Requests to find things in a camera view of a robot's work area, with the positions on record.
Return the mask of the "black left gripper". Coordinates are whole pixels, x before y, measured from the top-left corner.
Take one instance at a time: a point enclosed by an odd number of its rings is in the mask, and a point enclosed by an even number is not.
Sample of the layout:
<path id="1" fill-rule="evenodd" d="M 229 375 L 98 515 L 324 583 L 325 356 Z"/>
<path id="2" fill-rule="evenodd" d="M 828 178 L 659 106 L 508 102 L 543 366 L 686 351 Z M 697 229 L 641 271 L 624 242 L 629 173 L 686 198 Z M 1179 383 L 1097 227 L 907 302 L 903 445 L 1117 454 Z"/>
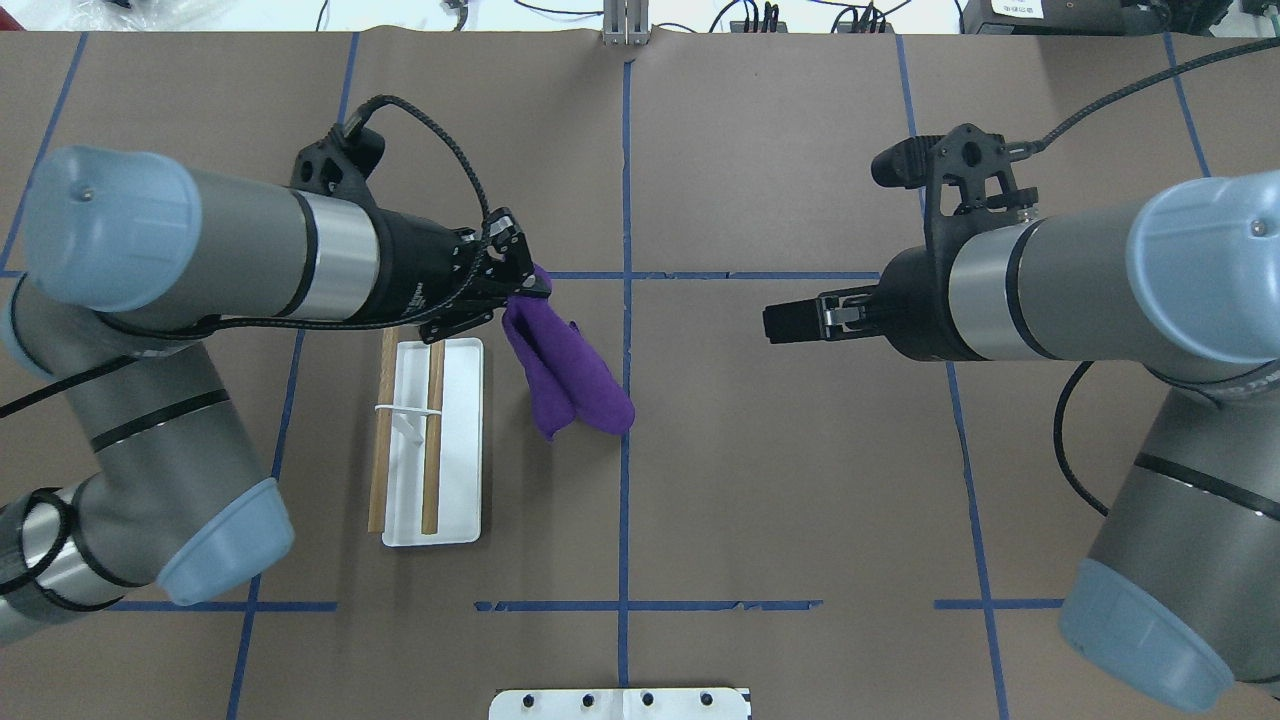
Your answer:
<path id="1" fill-rule="evenodd" d="M 445 341 L 489 323 L 500 310 L 500 296 L 480 288 L 480 281 L 457 299 L 480 249 L 458 231 L 397 211 L 381 214 L 388 255 L 375 297 L 376 322 L 404 322 L 436 305 L 419 324 L 426 345 Z M 486 282 L 507 296 L 549 299 L 550 283 L 538 274 L 522 227 L 508 208 L 486 215 Z"/>

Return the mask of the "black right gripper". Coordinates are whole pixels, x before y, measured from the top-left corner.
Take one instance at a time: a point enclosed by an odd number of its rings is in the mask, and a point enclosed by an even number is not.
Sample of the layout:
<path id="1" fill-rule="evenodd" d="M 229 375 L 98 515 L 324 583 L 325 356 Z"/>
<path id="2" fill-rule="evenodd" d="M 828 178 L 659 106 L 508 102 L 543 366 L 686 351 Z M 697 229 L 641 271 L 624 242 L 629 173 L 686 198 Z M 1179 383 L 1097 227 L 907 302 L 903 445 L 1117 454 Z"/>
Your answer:
<path id="1" fill-rule="evenodd" d="M 954 323 L 941 310 L 934 263 L 923 246 L 895 256 L 874 288 L 846 288 L 764 307 L 772 345 L 845 341 L 881 334 L 902 356 L 940 363 L 963 359 Z"/>

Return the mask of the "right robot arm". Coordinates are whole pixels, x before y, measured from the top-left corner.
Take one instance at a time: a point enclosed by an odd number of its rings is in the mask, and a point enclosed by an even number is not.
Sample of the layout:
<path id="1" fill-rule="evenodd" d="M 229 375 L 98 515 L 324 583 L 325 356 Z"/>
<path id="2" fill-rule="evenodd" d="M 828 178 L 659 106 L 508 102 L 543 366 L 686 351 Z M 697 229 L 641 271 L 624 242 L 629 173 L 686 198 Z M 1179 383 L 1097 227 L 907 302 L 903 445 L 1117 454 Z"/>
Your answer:
<path id="1" fill-rule="evenodd" d="M 1277 694 L 1277 173 L 1041 217 L 989 179 L 878 279 L 763 313 L 774 345 L 884 340 L 919 361 L 1071 366 L 1061 468 L 1117 473 L 1059 628 L 1189 712 Z"/>

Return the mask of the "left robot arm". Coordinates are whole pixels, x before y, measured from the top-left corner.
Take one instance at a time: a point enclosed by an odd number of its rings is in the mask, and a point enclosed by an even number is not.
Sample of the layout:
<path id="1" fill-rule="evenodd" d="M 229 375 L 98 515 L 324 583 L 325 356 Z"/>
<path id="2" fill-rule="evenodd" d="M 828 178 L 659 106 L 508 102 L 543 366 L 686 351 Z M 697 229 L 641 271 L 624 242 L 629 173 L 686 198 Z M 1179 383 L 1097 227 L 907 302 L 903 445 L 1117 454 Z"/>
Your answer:
<path id="1" fill-rule="evenodd" d="M 4 644 L 151 584 L 201 603 L 289 552 L 209 336 L 412 324 L 444 340 L 549 295 L 509 211 L 471 231 L 379 208 L 380 156 L 321 141 L 285 186 L 90 146 L 37 167 L 3 338 L 67 393 L 99 470 L 3 509 Z"/>

